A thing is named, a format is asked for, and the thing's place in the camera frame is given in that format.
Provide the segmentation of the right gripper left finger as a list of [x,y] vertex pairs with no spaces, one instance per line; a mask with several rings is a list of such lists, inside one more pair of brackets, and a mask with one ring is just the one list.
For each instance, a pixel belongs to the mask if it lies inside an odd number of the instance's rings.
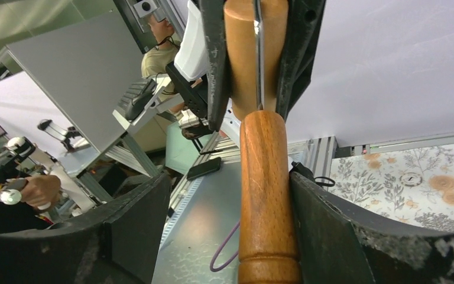
[[0,283],[151,283],[170,188],[162,173],[46,230],[0,234]]

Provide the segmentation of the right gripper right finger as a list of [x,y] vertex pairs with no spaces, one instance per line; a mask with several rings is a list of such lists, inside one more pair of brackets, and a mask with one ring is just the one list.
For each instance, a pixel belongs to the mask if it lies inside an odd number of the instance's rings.
[[454,233],[394,221],[293,172],[305,283],[454,283]]

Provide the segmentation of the wooden dough roller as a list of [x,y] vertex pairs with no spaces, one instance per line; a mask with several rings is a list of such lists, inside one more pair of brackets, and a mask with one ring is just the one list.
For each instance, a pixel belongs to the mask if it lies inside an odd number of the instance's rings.
[[285,122],[275,110],[287,1],[226,1],[232,110],[241,121],[239,283],[301,283]]

